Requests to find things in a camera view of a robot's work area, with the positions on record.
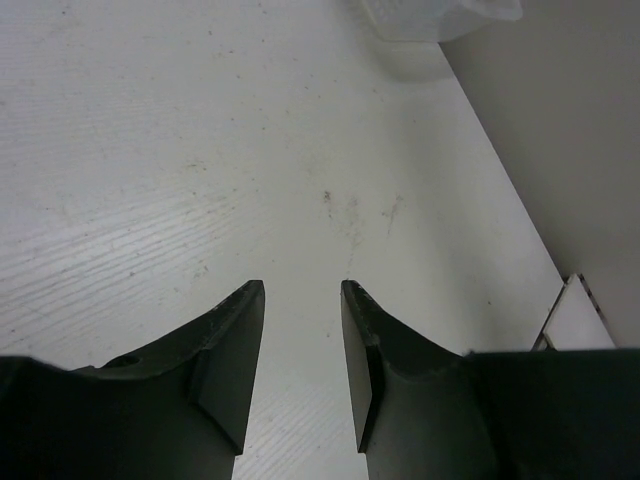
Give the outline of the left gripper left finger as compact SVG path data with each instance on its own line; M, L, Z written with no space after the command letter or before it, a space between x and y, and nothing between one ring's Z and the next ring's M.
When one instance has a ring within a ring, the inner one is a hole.
M1 360L5 479L228 479L242 453L264 323L251 280L102 367Z

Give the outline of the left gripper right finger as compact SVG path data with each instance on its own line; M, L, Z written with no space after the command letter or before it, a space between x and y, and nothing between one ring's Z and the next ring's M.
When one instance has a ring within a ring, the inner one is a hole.
M341 319L357 449L372 479L635 479L635 349L458 355L356 281Z

